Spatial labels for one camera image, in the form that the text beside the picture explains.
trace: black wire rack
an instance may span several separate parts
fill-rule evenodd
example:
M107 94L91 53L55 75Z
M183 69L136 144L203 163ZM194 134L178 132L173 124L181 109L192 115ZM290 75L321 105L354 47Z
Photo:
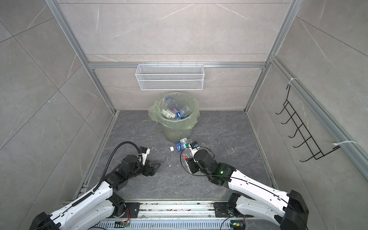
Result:
M319 146L318 146L318 144L317 144L317 142L314 140L314 138L312 137L312 135L311 135L311 133L309 132L309 130L308 130L308 128L305 126L305 124L304 124L304 122L300 119L300 117L299 117L299 115L297 114L297 112L294 110L294 108L293 108L293 106L290 104L290 102L289 102L289 100L288 100L288 97L289 97L289 92L290 92L290 85L288 85L287 87L286 87L286 90L288 90L288 92L287 92L287 96L286 96L286 100L285 100L285 102L283 103L283 109L281 110L281 112L279 112L279 113L276 113L277 115L280 115L284 110L289 114L289 116L290 116L290 118L285 122L285 123L282 123L281 122L281 124L283 124L283 125L285 125L285 124L287 124L290 120L292 120L293 121L293 123L295 124L295 127L297 128L297 130L295 131L295 133L294 133L294 135L291 137L291 136L289 136L290 138L294 138L295 136L296 136L296 134L297 134L297 132L299 131L299 133L300 133L300 135L302 136L302 138L303 138L303 142L300 144L300 145L298 145L298 146L293 146L294 148L299 148L300 146L302 146L304 143L308 146L308 149L311 151L311 154L312 154L312 156L311 157L309 157L307 160L300 160L300 162L306 162L306 161L308 161L308 160L310 160L310 159L312 159L312 158L314 158L314 159L316 159L316 160L318 160L319 158L322 158L322 157L324 157L324 156L326 156L327 154L329 154L329 153L332 153L333 151L335 151L335 150L337 150L337 149L339 149L340 148L340 146L336 146L336 147L334 147L330 152L328 152L328 153L323 153L322 152L322 150L319 148ZM293 117L298 117L298 119L300 120L300 122L301 122L301 125L297 125L297 123L295 122L295 119L293 118ZM304 128L306 131L307 131L307 136L309 136L308 138L306 138L305 137L305 135L303 135L303 133L300 131L300 129L301 128ZM312 143L314 143L315 144L315 146L316 146L316 150L315 151L312 151L312 149L311 149L311 144Z

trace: green trash bag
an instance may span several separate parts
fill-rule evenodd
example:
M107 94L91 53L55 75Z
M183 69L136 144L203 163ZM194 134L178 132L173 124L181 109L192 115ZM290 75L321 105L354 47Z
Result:
M179 105L189 105L193 109L193 112L182 120L168 120L161 114L161 110L166 103L165 97L170 96L178 102ZM189 139L192 135L192 129L199 118L199 106L198 101L185 93L169 93L160 97L153 106L148 109L148 115L150 118L159 122L162 125L162 131L166 139L172 143L179 142L183 138Z

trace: white mesh basket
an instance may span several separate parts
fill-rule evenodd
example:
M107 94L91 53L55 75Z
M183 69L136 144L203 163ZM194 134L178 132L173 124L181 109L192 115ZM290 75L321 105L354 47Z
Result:
M140 64L135 76L141 90L199 90L205 71L201 64Z

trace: black hook rack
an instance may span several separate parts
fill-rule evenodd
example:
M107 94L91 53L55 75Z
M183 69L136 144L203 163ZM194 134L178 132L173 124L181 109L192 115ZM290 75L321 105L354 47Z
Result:
M310 160L310 159L312 159L312 158L314 158L314 159L318 160L319 158L322 158L322 157L326 156L327 154L332 153L333 151L335 151L335 150L339 149L339 148L340 148L340 146L336 146L336 147L334 147L334 148L333 148L330 152L328 152L328 153L323 153L323 152L322 152L322 150L319 148L319 146L318 146L317 142L314 140L314 138L312 137L311 133L309 132L308 128L305 126L304 122L300 119L299 115L298 115L298 114L297 114L297 112L294 110L293 106L290 104L290 102L289 102L289 100L288 100L289 92L290 92L290 85L288 85L288 86L286 87L286 90L288 90L288 92L287 92L286 100L285 100L285 102L283 103L284 108L281 110L281 112L276 113L276 114L277 114L277 115L280 115L284 110L286 110L286 111L287 111L287 113L289 114L290 118L289 118L285 123L282 123L282 122L281 122L281 124L285 125L285 124L286 124L286 123L288 123L290 120L292 120L292 121L294 122L294 124L295 124L295 126L296 126L297 130L295 131L295 133L294 133L294 135L293 135L292 137L291 137L291 136L289 136L289 137L290 137L290 138L294 138L298 131L299 131L300 135L302 136L302 138L303 138L303 140L304 140L304 141L303 141L300 145L298 145L298 146L293 146L293 147L294 147L294 148L299 148L300 146L302 146L302 144L304 144L304 143L305 143L305 144L308 146L308 149L311 151L312 156L311 156L311 157L309 157L307 160L300 160L300 162L306 162L306 161L308 161L308 160ZM287 105L290 105L290 107L292 108L293 112L292 112L292 111L289 111L289 110L286 108L286 106L287 106ZM293 116L294 116L294 115L296 115L296 116L299 118L299 120L301 121L301 125L299 125L299 126L297 125L297 123L295 122L295 120L294 120L294 118L293 118ZM304 137L304 135L303 135L303 134L302 134L302 132L300 131L300 128L301 128L301 127L304 127L304 128L307 130L307 132L308 132L308 134L309 134L309 137L308 137L307 139ZM317 146L317 148L318 148L318 152L317 152L316 154L314 154L314 153L313 153L313 151L311 150L311 147L309 146L309 144L308 144L308 142L307 142L309 139L312 139L312 141L314 142L314 144L315 144L315 145Z

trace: gray floor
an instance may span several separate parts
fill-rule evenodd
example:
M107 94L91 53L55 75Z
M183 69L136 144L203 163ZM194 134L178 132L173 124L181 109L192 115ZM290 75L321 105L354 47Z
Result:
M243 111L201 111L193 128L191 140L210 148L217 162L224 162L259 182L270 180L250 125ZM187 174L180 165L179 154L171 152L173 144L163 136L160 124L151 121L147 111L121 111L105 149L93 173L90 186L100 179L112 150L123 141L151 148L147 159L160 162L153 177L138 176L128 182L118 194L126 199L227 199L232 193L225 187L210 183L206 177ZM115 153L110 172L128 154L136 154L133 146L123 145Z

